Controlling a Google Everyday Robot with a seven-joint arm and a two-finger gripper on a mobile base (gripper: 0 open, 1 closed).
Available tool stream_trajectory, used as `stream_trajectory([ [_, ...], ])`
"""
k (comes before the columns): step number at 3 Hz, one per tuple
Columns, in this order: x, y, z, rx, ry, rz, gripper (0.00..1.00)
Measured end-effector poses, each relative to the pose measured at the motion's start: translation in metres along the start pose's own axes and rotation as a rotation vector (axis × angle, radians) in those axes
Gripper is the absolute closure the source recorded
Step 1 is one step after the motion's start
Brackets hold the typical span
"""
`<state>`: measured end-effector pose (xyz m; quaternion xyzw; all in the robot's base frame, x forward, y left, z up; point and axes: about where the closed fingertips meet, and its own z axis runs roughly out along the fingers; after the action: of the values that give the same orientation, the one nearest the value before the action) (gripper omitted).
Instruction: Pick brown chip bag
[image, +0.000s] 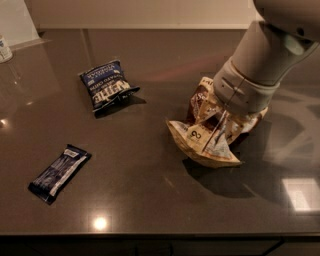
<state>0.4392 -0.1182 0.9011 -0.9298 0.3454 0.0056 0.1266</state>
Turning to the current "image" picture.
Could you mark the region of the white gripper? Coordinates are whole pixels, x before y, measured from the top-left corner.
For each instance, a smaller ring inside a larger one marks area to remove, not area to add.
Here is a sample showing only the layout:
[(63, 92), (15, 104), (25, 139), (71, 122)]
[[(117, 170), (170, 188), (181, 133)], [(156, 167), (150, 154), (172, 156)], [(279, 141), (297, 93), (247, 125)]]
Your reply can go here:
[(268, 107), (279, 83), (266, 86), (251, 82), (238, 72), (229, 58), (214, 76), (213, 87), (218, 101), (228, 112), (248, 115)]

